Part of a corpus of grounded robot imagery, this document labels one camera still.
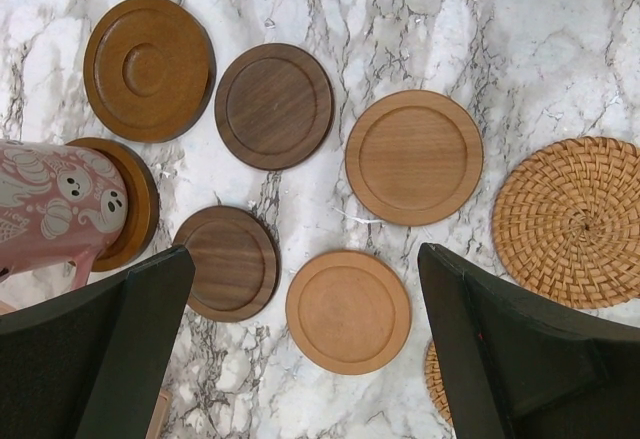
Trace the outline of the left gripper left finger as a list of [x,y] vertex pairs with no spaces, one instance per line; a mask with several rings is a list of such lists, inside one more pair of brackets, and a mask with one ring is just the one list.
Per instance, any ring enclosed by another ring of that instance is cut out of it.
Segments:
[[174,246],[2,316],[2,437],[145,437],[194,276]]

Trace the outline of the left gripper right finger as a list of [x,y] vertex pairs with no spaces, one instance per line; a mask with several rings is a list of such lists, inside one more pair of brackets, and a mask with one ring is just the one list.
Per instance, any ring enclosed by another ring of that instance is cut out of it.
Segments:
[[459,438],[636,438],[639,331],[562,306],[439,244],[418,269]]

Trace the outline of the woven rattan coaster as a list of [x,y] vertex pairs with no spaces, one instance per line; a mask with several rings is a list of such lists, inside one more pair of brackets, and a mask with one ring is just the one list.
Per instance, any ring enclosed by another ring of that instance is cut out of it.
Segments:
[[639,148],[609,137],[550,144],[516,166],[492,239],[517,284],[576,309],[639,296]]
[[449,425],[453,425],[452,415],[446,397],[435,343],[433,341],[429,343],[426,349],[424,373],[427,391],[433,405],[435,406],[441,417]]

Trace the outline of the peach mesh file organizer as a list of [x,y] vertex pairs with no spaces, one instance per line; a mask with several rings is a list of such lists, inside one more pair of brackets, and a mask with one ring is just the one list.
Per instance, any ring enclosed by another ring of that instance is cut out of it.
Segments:
[[146,439],[159,439],[167,421],[172,401],[172,394],[161,389],[154,407],[151,421],[146,433]]

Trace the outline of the red pink mug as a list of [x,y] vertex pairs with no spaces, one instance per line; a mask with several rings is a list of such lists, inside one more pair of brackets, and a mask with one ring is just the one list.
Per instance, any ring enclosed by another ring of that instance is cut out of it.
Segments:
[[79,146],[1,142],[1,279],[62,262],[74,289],[121,234],[128,213],[122,176]]

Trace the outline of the brown ringed wooden coaster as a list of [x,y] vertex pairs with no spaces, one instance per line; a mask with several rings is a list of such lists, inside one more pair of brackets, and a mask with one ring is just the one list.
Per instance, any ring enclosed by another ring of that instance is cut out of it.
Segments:
[[109,159],[128,194],[128,213],[119,237],[99,255],[92,272],[106,272],[136,260],[150,244],[159,222],[159,194],[143,159],[129,146],[112,139],[84,137],[67,146],[89,148]]

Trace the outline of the light wooden coaster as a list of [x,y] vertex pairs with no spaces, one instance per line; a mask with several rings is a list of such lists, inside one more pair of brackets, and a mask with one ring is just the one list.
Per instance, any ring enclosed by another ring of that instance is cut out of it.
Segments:
[[393,93],[366,109],[345,152],[349,184],[371,213],[423,226],[450,216],[473,194],[483,143],[471,115],[442,94]]
[[289,332],[319,367],[362,375],[391,362],[411,328],[409,295],[383,261],[354,250],[321,254],[297,272],[286,298]]

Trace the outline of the dark brown wooden coaster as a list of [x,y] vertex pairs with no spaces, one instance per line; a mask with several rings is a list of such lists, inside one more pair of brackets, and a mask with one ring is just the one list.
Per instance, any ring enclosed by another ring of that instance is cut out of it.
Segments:
[[185,246],[195,265],[188,305],[207,319],[249,319],[266,307],[277,289],[277,242],[245,210],[204,208],[182,223],[173,243]]

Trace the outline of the light wooden front coaster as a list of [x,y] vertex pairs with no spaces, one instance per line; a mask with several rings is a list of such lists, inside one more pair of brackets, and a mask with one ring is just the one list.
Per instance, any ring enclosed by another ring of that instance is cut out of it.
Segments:
[[349,184],[371,213],[423,226],[450,216],[473,194],[483,143],[471,115],[442,94],[393,93],[366,109],[345,152]]

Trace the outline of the dark walnut coaster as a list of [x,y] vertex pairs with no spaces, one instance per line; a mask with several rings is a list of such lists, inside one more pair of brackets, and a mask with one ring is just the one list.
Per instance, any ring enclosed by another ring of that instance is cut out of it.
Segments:
[[335,111],[333,88],[320,62],[300,47],[253,47],[226,69],[214,116],[229,151],[267,171],[294,167],[322,145]]

